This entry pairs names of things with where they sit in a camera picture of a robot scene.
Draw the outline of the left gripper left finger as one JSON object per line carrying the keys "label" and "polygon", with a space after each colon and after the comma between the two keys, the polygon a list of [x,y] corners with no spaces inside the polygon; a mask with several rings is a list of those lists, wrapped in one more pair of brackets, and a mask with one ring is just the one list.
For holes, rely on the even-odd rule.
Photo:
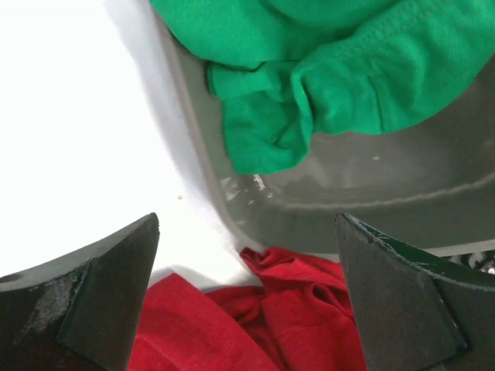
{"label": "left gripper left finger", "polygon": [[1,279],[3,370],[125,370],[159,244],[154,213]]}

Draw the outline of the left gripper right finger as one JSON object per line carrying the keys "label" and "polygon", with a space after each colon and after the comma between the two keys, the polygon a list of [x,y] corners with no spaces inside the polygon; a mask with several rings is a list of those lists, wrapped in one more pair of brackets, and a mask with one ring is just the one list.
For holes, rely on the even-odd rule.
{"label": "left gripper right finger", "polygon": [[336,245],[369,370],[492,370],[494,276],[349,214]]}

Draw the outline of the red t shirt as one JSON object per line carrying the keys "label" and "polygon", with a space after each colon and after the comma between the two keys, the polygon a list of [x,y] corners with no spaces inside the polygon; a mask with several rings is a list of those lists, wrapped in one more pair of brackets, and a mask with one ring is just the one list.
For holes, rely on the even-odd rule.
{"label": "red t shirt", "polygon": [[338,263],[280,247],[241,259],[258,286],[204,293],[178,274],[152,285],[129,369],[365,369]]}

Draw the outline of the grey plastic tray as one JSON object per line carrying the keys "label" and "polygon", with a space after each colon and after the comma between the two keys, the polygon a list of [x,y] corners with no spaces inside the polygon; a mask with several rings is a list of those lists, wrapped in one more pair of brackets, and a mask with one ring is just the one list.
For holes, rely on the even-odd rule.
{"label": "grey plastic tray", "polygon": [[336,256],[334,220],[350,213],[438,255],[494,247],[494,65],[453,104],[394,134],[318,134],[293,169],[239,175],[226,155],[220,103],[203,63],[157,25],[168,69],[172,139],[180,174],[241,246]]}

